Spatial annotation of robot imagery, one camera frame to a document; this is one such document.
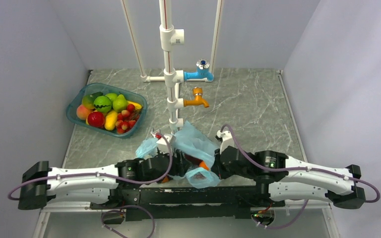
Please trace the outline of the fake orange fruit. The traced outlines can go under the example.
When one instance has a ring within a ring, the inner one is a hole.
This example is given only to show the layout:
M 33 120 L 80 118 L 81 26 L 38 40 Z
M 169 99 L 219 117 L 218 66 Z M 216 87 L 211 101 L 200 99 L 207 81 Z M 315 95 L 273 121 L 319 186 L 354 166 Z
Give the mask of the fake orange fruit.
M 200 168 L 203 168 L 203 169 L 205 169 L 205 170 L 207 170 L 207 171 L 210 170 L 210 168 L 207 166 L 207 164 L 206 164 L 204 161 L 201 161 L 201 162 L 199 163 L 199 167 L 200 167 Z

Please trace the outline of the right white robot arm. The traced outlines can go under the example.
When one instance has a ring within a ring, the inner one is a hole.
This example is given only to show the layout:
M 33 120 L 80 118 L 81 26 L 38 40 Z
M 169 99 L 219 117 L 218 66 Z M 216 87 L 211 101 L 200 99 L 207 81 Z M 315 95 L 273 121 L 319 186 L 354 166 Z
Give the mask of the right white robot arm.
M 237 192 L 253 207 L 269 203 L 283 206 L 284 200 L 319 200 L 342 209 L 359 209 L 366 202 L 364 189 L 350 179 L 361 177 L 357 165 L 309 170 L 309 163 L 280 152 L 266 150 L 248 156 L 232 146 L 217 149 L 211 169 L 220 179 L 240 176 L 253 180 L 248 192 Z

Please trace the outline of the fake dark red fruit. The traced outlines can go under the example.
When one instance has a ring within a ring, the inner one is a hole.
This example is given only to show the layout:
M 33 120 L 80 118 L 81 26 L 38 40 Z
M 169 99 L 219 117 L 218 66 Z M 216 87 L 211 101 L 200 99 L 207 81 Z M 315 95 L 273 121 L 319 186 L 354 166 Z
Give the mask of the fake dark red fruit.
M 199 165 L 201 162 L 203 162 L 203 160 L 201 159 L 198 159 L 198 158 L 195 158 L 193 156 L 190 156 L 190 155 L 185 155 L 185 158 L 191 162 L 192 164 L 194 165 Z

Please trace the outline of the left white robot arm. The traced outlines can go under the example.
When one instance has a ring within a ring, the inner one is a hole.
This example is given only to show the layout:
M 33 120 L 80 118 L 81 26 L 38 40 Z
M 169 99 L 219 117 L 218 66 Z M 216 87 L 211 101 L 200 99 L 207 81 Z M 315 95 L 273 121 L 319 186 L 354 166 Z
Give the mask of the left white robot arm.
M 68 201 L 117 208 L 128 199 L 126 190 L 183 177 L 190 165 L 181 151 L 175 151 L 172 156 L 158 152 L 147 159 L 135 158 L 86 169 L 61 169 L 40 161 L 22 175 L 18 209 L 36 210 L 50 203 Z

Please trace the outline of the light blue plastic bag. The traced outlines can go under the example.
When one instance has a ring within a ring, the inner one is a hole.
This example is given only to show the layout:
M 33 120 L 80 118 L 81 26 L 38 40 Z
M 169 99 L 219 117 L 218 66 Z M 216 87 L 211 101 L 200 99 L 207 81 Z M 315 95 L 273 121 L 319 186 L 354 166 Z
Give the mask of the light blue plastic bag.
M 176 137 L 174 151 L 181 151 L 184 155 L 190 155 L 203 160 L 210 168 L 209 171 L 190 163 L 190 168 L 184 177 L 174 176 L 170 179 L 186 179 L 195 188 L 215 187 L 220 183 L 220 178 L 211 171 L 214 164 L 214 152 L 219 147 L 209 140 L 202 132 L 196 129 L 188 121 L 182 129 L 174 134 Z M 144 140 L 136 150 L 136 158 L 139 163 L 160 153 L 157 150 L 157 138 L 151 137 Z

